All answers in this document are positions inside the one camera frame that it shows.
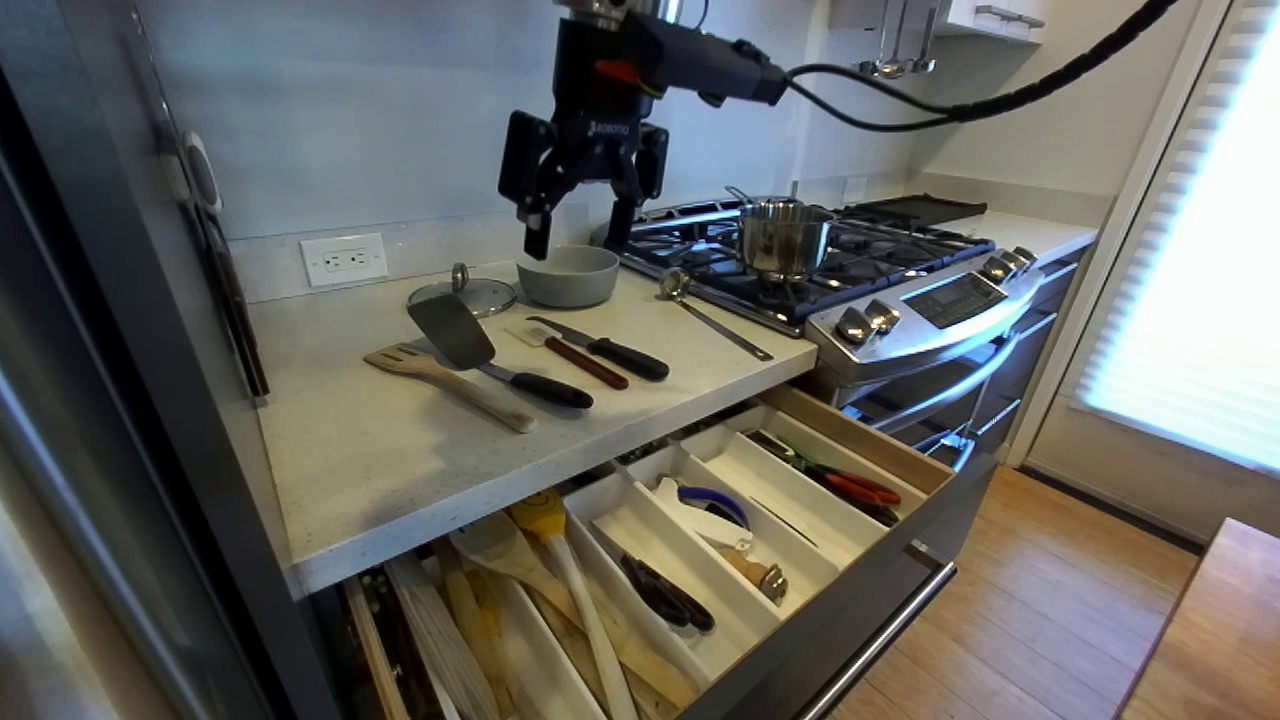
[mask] cooking pot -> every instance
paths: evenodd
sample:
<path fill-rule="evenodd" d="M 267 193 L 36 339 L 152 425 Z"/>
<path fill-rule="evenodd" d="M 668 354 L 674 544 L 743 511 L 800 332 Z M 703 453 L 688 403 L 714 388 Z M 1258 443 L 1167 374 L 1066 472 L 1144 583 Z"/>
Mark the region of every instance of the cooking pot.
<path fill-rule="evenodd" d="M 827 256 L 831 212 L 800 199 L 743 202 L 738 263 L 763 278 L 803 278 Z"/>

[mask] electrical outlet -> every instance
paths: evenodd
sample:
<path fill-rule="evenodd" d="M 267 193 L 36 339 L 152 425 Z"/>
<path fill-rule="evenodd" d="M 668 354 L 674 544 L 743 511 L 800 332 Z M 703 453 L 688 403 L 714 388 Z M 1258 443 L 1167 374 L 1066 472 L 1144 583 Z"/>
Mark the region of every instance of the electrical outlet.
<path fill-rule="evenodd" d="M 389 277 L 381 231 L 299 239 L 310 289 Z"/>

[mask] drawer organizer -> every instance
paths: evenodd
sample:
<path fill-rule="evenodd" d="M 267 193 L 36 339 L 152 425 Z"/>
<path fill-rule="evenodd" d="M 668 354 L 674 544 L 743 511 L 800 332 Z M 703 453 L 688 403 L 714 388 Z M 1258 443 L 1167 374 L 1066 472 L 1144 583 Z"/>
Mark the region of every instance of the drawer organizer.
<path fill-rule="evenodd" d="M 894 493 L 899 523 L 949 483 L 939 464 L 780 388 L 563 493 L 563 536 L 635 716 L 688 709 L 894 531 L 768 453 L 760 431 Z M 688 592 L 712 629 L 658 611 L 630 583 L 630 559 Z M 608 716 L 563 562 L 510 511 L 347 578 L 342 599 L 383 716 Z"/>

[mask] drawer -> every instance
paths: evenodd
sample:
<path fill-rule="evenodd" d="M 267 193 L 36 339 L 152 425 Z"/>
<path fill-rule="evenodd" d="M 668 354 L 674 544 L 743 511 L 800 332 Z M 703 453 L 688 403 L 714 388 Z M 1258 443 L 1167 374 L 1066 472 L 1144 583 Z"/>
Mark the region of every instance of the drawer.
<path fill-rule="evenodd" d="M 894 511 L 845 503 L 760 431 L 894 493 Z M 567 478 L 558 507 L 635 716 L 797 716 L 836 701 L 949 583 L 923 538 L 954 493 L 944 464 L 776 388 Z M 510 555 L 523 574 L 491 573 Z M 635 559 L 712 622 L 643 599 Z M 510 511 L 347 578 L 339 605 L 383 716 L 418 716 L 407 702 L 424 697 L 445 716 L 608 716 L 572 573 Z"/>

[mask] refrigerator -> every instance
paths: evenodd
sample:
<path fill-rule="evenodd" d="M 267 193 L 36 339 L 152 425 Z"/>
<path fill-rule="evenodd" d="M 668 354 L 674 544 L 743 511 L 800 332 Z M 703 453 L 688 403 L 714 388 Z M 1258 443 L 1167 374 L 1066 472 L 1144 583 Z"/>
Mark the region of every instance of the refrigerator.
<path fill-rule="evenodd" d="M 3 709 L 339 716 L 258 523 L 265 374 L 132 7 L 3 0 L 0 59 Z"/>

